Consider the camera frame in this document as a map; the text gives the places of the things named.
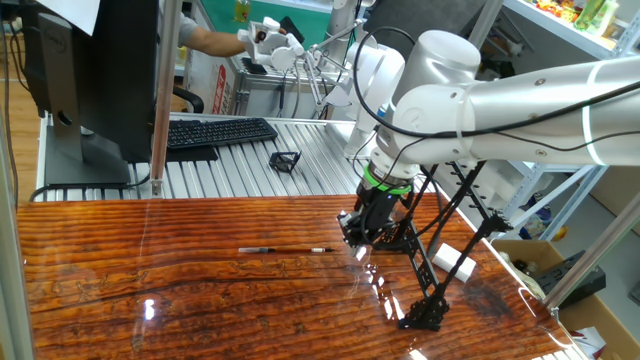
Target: green ring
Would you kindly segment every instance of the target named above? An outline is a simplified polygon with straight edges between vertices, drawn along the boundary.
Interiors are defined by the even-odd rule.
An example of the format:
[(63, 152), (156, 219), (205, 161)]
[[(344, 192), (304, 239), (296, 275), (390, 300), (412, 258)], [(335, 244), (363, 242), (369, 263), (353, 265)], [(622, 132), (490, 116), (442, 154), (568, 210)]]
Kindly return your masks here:
[(404, 188), (389, 190), (390, 188), (387, 185), (384, 185), (380, 181), (376, 180), (373, 177), (373, 175), (371, 175), (371, 172), (369, 172), (369, 164), (365, 165), (365, 167), (364, 167), (364, 178), (371, 185), (373, 185), (373, 187), (375, 187), (376, 189), (378, 189), (380, 191), (383, 191), (383, 192), (388, 192), (389, 194), (392, 194), (392, 195), (404, 195), (404, 194), (408, 193), (409, 191), (411, 191), (411, 185), (406, 186)]

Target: white block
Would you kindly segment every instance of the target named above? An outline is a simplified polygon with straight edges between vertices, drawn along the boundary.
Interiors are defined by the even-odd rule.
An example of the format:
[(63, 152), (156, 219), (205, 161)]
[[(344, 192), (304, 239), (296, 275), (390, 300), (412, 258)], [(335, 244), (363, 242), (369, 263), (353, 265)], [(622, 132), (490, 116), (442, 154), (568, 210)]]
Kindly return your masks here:
[[(460, 258), (460, 255), (462, 255), (460, 251), (452, 248), (447, 244), (442, 244), (442, 246), (440, 246), (440, 249), (436, 253), (436, 256), (433, 258), (433, 264), (448, 272), (456, 264), (456, 262)], [(475, 267), (476, 262), (467, 257), (462, 263), (462, 266), (460, 266), (460, 268), (458, 269), (456, 278), (458, 278), (462, 282), (467, 282)]]

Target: black keyboard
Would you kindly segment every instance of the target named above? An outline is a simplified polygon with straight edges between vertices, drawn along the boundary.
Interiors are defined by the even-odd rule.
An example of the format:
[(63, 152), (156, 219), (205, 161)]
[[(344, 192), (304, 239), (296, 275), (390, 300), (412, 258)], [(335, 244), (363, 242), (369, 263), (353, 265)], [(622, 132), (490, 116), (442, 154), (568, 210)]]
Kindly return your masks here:
[(204, 145), (228, 145), (250, 141), (273, 140), (278, 132), (262, 118), (225, 121), (171, 121), (170, 149), (184, 149)]

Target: black pen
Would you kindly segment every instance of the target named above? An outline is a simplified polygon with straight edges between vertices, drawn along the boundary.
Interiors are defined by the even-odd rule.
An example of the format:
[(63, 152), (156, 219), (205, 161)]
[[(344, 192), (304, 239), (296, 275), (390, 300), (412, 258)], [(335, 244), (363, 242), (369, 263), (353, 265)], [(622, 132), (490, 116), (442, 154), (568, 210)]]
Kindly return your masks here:
[(335, 250), (332, 248), (309, 248), (309, 249), (294, 249), (294, 248), (239, 248), (238, 252), (241, 253), (270, 253), (270, 252), (279, 252), (279, 253), (321, 253), (321, 252), (334, 252)]

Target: wooden table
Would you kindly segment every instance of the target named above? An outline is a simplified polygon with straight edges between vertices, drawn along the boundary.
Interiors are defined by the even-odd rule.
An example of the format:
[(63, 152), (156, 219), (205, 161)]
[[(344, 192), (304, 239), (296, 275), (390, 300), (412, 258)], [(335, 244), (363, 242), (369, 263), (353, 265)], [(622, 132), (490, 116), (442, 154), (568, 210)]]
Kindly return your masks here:
[[(533, 359), (570, 339), (484, 243), (442, 330), (399, 330), (408, 257), (360, 261), (336, 215), (354, 196), (38, 203), (19, 211), (40, 359)], [(425, 196), (424, 225), (437, 212)], [(442, 240), (472, 236), (454, 215)], [(332, 247), (238, 254), (240, 247)], [(445, 273), (439, 271), (439, 277)]]

